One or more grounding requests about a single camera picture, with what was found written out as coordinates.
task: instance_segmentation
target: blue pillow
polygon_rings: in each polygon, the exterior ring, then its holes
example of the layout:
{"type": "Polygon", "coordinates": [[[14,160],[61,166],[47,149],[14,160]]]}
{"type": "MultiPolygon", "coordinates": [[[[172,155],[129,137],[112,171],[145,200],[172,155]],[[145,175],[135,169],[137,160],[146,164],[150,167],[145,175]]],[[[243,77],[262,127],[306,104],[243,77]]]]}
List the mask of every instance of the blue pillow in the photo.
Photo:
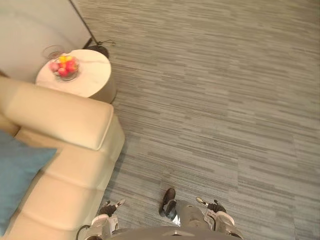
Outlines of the blue pillow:
{"type": "Polygon", "coordinates": [[[57,149],[30,147],[0,130],[0,236],[37,172],[57,149]]]}

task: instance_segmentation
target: cream sofa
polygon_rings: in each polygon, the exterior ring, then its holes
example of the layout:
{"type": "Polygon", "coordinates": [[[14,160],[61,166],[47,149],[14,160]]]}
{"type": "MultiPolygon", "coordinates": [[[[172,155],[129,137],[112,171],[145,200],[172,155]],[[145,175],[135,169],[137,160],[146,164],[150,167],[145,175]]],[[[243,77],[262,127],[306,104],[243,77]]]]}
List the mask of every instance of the cream sofa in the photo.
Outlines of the cream sofa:
{"type": "Polygon", "coordinates": [[[75,239],[95,216],[125,141],[112,105],[0,76],[0,129],[58,149],[0,240],[75,239]]]}

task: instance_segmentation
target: white marble tabletop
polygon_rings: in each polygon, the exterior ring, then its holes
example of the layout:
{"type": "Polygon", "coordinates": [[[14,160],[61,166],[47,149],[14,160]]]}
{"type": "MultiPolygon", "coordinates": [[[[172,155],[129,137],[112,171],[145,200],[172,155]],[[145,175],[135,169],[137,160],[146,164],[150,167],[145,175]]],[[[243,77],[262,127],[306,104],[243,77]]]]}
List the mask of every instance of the white marble tabletop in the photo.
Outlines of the white marble tabletop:
{"type": "Polygon", "coordinates": [[[47,62],[39,71],[35,84],[58,91],[88,98],[97,93],[109,80],[111,64],[100,52],[80,49],[65,55],[71,55],[79,61],[79,73],[71,81],[62,81],[48,67],[47,62]]]}

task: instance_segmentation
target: white wall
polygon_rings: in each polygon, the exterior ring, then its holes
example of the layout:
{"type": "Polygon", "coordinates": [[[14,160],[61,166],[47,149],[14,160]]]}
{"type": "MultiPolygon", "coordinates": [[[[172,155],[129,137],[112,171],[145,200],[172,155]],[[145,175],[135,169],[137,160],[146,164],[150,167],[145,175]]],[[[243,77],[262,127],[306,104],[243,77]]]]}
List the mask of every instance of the white wall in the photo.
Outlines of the white wall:
{"type": "Polygon", "coordinates": [[[43,50],[82,49],[90,35],[67,0],[0,0],[0,71],[34,82],[43,50]]]}

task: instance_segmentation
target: gray carpet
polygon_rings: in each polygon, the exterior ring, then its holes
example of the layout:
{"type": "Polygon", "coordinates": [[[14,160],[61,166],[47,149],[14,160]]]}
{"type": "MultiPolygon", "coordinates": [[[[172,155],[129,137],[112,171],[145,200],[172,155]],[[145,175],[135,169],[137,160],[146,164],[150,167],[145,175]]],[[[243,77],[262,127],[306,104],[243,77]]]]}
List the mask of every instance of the gray carpet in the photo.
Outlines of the gray carpet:
{"type": "Polygon", "coordinates": [[[121,227],[221,201],[248,240],[320,238],[318,0],[78,0],[108,47],[126,134],[121,227]]]}

